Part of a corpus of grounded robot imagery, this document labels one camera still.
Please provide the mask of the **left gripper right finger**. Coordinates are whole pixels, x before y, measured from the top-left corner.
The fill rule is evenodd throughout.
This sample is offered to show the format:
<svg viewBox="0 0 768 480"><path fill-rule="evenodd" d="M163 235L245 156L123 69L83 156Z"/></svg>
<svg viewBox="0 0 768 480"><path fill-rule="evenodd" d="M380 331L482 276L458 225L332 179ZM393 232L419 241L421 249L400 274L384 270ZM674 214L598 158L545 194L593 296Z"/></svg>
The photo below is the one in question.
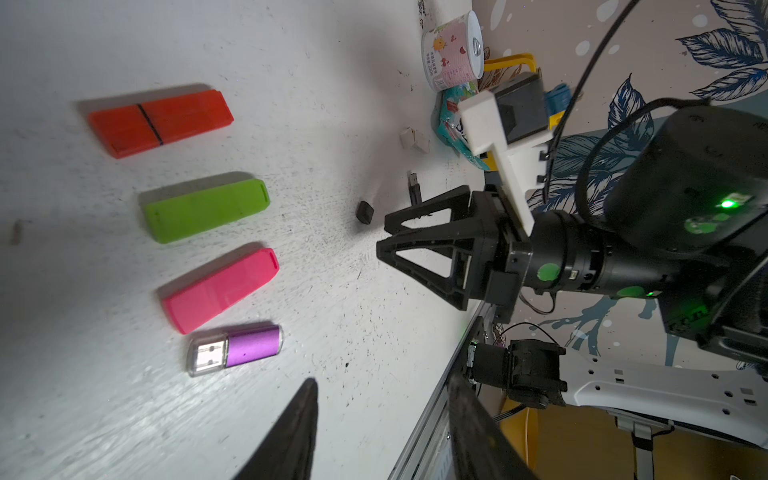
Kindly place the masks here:
<svg viewBox="0 0 768 480"><path fill-rule="evenodd" d="M487 413L468 382L447 383L452 457L458 479L536 479Z"/></svg>

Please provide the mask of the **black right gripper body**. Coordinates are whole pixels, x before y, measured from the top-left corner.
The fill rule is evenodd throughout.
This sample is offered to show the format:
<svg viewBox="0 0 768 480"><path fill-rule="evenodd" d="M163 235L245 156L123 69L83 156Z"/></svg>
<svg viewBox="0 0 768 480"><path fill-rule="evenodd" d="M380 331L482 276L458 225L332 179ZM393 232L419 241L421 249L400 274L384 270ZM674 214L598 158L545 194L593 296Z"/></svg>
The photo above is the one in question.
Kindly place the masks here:
<svg viewBox="0 0 768 480"><path fill-rule="evenodd" d="M508 324L531 262L530 238L512 203L499 190L473 192L469 210L472 253L466 293L495 307L495 323Z"/></svg>

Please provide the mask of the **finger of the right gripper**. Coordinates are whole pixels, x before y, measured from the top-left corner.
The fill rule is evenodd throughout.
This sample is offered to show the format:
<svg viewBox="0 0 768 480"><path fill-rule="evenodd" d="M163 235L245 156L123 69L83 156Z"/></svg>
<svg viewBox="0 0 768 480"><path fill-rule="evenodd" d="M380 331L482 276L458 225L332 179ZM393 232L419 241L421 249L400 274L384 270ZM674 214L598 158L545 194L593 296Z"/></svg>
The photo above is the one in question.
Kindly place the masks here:
<svg viewBox="0 0 768 480"><path fill-rule="evenodd" d="M456 187L446 193L428 199L385 216L384 230L395 236L467 236L474 233L474 219L470 215L471 191L467 185ZM428 227L410 228L405 222L438 213L450 211L450 221Z"/></svg>
<svg viewBox="0 0 768 480"><path fill-rule="evenodd" d="M468 225L450 224L413 229L395 234L376 243L377 258L404 273L454 308L467 310L470 293L466 277L471 276L472 258L478 255L480 240L472 235ZM447 250L451 260L447 276L439 275L400 255L410 250Z"/></svg>

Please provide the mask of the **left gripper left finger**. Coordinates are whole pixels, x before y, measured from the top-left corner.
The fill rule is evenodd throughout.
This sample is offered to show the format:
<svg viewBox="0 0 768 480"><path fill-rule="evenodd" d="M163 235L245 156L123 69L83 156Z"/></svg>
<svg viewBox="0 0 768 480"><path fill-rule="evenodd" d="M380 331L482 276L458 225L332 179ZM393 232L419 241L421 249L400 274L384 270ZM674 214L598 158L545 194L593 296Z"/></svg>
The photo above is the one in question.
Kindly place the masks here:
<svg viewBox="0 0 768 480"><path fill-rule="evenodd" d="M234 479L309 479L318 423L318 384L307 378Z"/></svg>

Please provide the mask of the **black usb drive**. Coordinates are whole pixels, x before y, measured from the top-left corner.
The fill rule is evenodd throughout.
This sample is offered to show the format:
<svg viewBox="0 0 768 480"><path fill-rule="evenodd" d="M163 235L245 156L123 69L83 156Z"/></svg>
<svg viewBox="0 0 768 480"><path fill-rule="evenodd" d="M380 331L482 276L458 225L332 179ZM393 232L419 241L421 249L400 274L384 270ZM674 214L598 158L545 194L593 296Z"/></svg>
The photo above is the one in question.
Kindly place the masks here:
<svg viewBox="0 0 768 480"><path fill-rule="evenodd" d="M407 180L410 204L412 206L416 206L422 202L421 188L417 174L415 172L409 171Z"/></svg>

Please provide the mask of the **clear usb cap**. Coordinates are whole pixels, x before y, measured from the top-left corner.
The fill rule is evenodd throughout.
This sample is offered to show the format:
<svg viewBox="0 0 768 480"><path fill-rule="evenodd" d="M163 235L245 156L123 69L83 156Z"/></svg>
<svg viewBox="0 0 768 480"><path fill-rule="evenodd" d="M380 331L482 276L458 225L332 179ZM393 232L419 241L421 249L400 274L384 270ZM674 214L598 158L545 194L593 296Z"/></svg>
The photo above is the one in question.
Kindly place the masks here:
<svg viewBox="0 0 768 480"><path fill-rule="evenodd" d="M423 154L431 150L430 139L422 132L406 127L399 132L399 140L403 149L416 149Z"/></svg>

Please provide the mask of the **black usb cap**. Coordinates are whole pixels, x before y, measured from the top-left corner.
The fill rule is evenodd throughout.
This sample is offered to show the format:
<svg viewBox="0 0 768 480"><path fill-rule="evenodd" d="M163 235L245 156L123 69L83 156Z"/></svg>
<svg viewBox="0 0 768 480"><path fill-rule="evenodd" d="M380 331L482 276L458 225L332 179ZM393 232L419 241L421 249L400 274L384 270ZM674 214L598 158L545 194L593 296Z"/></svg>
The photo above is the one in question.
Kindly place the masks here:
<svg viewBox="0 0 768 480"><path fill-rule="evenodd" d="M356 219L363 225L370 225L374 216L374 208L367 201L360 201L355 211Z"/></svg>

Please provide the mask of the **purple usb drive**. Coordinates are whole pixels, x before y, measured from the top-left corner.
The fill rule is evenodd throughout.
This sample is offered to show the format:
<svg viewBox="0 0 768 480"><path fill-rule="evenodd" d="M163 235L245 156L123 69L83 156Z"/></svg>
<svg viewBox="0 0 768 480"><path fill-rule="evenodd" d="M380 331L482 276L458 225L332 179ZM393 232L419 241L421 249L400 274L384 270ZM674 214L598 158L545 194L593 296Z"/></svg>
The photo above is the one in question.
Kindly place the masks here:
<svg viewBox="0 0 768 480"><path fill-rule="evenodd" d="M280 326L235 329L195 338L187 353L191 377L214 373L278 355L283 346Z"/></svg>

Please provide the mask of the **pink usb drive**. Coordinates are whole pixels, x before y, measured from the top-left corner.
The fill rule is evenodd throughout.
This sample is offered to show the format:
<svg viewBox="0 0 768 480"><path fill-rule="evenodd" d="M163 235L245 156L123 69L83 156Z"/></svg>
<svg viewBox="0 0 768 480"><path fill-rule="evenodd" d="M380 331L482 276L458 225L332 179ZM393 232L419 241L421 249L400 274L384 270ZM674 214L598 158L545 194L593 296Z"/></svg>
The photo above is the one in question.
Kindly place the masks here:
<svg viewBox="0 0 768 480"><path fill-rule="evenodd" d="M267 285L279 271L274 250L259 249L172 293L161 304L170 322L187 335Z"/></svg>

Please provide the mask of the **green usb drive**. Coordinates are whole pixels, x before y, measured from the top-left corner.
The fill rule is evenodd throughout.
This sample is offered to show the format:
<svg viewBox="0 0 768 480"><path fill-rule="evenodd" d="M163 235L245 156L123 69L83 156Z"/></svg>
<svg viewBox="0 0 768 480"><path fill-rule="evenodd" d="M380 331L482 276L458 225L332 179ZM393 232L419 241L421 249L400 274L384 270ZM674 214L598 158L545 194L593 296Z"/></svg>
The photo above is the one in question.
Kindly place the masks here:
<svg viewBox="0 0 768 480"><path fill-rule="evenodd" d="M266 184L248 179L150 202L142 212L153 238L169 244L258 214L270 204Z"/></svg>

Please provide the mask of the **red usb drive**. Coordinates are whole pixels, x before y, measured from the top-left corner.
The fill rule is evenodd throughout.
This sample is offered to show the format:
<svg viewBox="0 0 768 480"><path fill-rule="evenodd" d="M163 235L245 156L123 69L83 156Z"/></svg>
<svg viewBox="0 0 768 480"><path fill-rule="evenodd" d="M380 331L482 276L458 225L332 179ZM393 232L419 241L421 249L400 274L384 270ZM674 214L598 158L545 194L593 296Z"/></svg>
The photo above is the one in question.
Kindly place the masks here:
<svg viewBox="0 0 768 480"><path fill-rule="evenodd" d="M231 125L223 94L206 90L88 115L107 152L122 159Z"/></svg>

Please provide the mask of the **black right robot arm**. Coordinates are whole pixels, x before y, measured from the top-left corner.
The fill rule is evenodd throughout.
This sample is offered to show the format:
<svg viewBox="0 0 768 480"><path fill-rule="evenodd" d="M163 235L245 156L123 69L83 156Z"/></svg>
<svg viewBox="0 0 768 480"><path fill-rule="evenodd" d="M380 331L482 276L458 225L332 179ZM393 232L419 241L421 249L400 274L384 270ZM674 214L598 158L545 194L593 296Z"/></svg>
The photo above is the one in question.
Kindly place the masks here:
<svg viewBox="0 0 768 480"><path fill-rule="evenodd" d="M592 157L575 213L537 214L530 231L495 186L455 188L389 214L380 261L457 309L472 299L508 323L520 291L655 300L665 331L767 371L767 121L705 101L671 100L672 115L590 209ZM742 372L606 367L554 342L515 340L468 352L472 382L525 407L594 406L647 421L767 445L767 380Z"/></svg>

